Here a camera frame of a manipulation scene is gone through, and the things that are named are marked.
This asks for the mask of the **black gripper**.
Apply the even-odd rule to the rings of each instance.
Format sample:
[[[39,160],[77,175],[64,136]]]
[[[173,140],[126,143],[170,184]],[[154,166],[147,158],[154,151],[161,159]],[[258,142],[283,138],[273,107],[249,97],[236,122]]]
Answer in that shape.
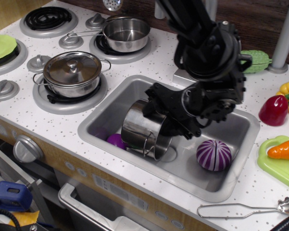
[[[154,113],[165,116],[160,133],[163,136],[183,136],[187,140],[201,135],[201,128],[195,117],[184,108],[183,91],[171,90],[154,83],[145,91],[148,102],[142,109],[144,117]]]

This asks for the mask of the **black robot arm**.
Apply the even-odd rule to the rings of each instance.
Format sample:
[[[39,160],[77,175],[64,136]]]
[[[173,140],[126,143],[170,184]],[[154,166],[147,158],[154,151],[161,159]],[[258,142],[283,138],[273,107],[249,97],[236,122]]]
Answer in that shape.
[[[174,62],[195,83],[180,91],[154,83],[146,91],[149,101],[143,115],[164,115],[164,136],[199,137],[204,128],[200,119],[206,119],[207,125],[225,121],[242,103],[244,71],[252,57],[241,54],[235,26],[212,21],[202,1],[161,0],[159,5],[177,33]]]

